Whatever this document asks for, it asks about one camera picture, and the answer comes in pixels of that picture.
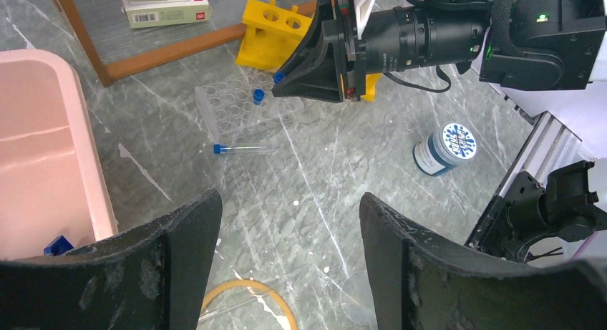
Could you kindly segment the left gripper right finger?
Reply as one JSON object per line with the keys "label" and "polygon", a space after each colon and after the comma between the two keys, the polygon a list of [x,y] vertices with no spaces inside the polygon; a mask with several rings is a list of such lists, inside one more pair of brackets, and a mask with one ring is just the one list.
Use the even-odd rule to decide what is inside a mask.
{"label": "left gripper right finger", "polygon": [[457,244],[371,193],[359,204],[380,329],[604,329],[606,260],[536,268]]}

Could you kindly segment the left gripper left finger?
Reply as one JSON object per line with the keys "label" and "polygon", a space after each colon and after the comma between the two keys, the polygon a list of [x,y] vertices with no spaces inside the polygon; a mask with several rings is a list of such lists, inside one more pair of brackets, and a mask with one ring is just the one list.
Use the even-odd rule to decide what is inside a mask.
{"label": "left gripper left finger", "polygon": [[208,190],[61,256],[1,262],[3,329],[195,329],[223,203]]}

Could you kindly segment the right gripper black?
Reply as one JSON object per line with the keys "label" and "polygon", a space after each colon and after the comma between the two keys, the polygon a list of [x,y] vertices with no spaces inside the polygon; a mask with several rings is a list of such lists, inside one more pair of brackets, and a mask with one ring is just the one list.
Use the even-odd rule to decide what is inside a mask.
{"label": "right gripper black", "polygon": [[[395,72],[434,67],[438,77],[449,82],[442,65],[453,64],[460,74],[468,71],[485,40],[491,0],[407,1],[408,7],[372,11],[362,34],[367,69],[405,87],[411,83]],[[336,7],[337,0],[316,0],[311,27],[278,69],[284,78],[272,89],[275,97],[343,101],[335,59]]]}

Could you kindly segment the blue plastic clip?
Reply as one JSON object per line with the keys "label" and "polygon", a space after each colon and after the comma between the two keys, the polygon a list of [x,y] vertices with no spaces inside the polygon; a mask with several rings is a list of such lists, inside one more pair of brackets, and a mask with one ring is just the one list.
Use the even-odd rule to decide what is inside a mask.
{"label": "blue plastic clip", "polygon": [[64,236],[57,236],[43,250],[44,256],[60,256],[72,250],[74,246]]}

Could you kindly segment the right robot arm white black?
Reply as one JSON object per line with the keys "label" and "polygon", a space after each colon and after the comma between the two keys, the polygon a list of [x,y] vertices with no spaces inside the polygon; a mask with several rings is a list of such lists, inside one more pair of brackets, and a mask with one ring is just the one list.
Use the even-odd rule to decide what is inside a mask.
{"label": "right robot arm white black", "polygon": [[378,78],[480,61],[480,80],[522,91],[580,90],[606,78],[606,0],[317,0],[272,93],[325,102],[371,99]]}

